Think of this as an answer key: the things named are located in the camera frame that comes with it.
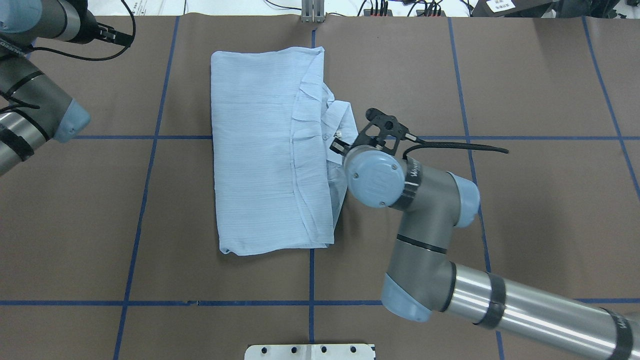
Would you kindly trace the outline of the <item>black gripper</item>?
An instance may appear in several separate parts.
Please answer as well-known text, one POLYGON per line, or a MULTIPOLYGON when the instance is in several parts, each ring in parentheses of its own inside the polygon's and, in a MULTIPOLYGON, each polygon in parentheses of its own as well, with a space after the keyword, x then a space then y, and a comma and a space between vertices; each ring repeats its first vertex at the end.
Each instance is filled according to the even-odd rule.
POLYGON ((356 144, 350 144, 343 141, 340 137, 334 137, 333 141, 329 145, 329 150, 339 157, 346 157, 346 155, 355 147, 357 147, 356 144))

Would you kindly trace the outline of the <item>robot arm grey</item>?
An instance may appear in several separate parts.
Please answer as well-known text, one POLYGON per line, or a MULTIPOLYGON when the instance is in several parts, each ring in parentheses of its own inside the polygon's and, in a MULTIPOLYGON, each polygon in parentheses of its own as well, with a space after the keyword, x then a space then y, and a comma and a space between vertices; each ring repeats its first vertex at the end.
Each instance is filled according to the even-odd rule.
POLYGON ((3 0, 1 2, 0 171, 29 160, 47 141, 78 136, 91 117, 27 54, 37 38, 86 44, 99 29, 86 0, 3 0))
POLYGON ((402 213, 382 283, 389 312, 414 322, 453 314, 592 360, 639 358, 638 320, 450 259, 455 229, 470 226, 480 209, 471 180, 409 155, 398 158, 368 137, 351 144, 334 139, 330 150, 342 158, 358 202, 402 213))

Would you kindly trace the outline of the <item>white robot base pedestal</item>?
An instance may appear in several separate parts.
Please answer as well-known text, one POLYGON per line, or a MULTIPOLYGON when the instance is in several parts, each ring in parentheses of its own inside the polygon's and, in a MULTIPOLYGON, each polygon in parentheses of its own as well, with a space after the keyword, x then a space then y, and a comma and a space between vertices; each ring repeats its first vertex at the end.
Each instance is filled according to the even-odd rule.
POLYGON ((255 344, 245 360, 376 360, 375 346, 366 343, 255 344))

